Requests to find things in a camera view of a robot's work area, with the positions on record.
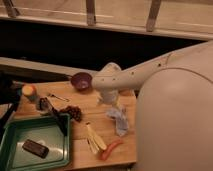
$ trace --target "light blue cloth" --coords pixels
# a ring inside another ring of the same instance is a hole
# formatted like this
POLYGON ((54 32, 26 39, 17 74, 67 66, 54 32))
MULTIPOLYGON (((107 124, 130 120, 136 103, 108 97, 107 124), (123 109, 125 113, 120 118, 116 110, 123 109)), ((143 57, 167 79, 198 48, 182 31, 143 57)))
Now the light blue cloth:
POLYGON ((117 107, 112 107, 106 111, 106 114, 115 119, 116 133, 119 136, 124 136, 129 129, 125 108, 121 107, 121 109, 119 109, 117 107))

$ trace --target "small bowl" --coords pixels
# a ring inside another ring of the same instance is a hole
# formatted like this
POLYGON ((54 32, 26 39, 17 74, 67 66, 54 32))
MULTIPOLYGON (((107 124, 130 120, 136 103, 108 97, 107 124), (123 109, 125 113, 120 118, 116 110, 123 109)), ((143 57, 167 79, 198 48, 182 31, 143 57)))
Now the small bowl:
POLYGON ((91 87, 92 76, 86 72, 78 72, 71 77, 71 84, 75 89, 82 91, 91 87))

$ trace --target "banana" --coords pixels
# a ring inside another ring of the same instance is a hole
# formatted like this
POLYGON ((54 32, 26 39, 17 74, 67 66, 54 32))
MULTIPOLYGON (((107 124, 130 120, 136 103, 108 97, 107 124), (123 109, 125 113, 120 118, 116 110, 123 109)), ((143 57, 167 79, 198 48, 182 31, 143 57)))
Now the banana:
POLYGON ((106 150, 107 146, 103 139, 95 132, 94 129, 92 129, 90 123, 86 123, 88 136, 89 136, 89 142, 90 144, 96 149, 96 150, 106 150))

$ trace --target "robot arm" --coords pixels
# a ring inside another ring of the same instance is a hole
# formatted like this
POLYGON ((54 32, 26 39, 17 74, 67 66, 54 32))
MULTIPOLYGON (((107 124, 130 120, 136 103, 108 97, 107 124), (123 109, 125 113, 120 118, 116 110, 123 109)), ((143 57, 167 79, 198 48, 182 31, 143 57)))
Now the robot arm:
POLYGON ((176 50, 125 70, 121 70, 115 63, 108 63, 93 77, 92 85, 99 91, 115 89, 139 90, 145 80, 153 73, 162 70, 169 64, 175 63, 188 55, 193 56, 211 45, 213 45, 213 42, 176 50))

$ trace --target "green tray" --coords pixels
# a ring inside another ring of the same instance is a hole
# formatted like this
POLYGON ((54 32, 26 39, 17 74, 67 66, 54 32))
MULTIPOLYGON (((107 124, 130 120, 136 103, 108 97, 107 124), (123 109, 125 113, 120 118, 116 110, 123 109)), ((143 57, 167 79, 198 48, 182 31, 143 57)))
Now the green tray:
POLYGON ((15 120, 6 127, 0 146, 1 171, 46 170, 69 163, 70 117, 62 115, 67 127, 67 136, 60 131, 54 118, 43 116, 15 120), (26 139, 43 144, 49 148, 45 159, 23 150, 26 139))

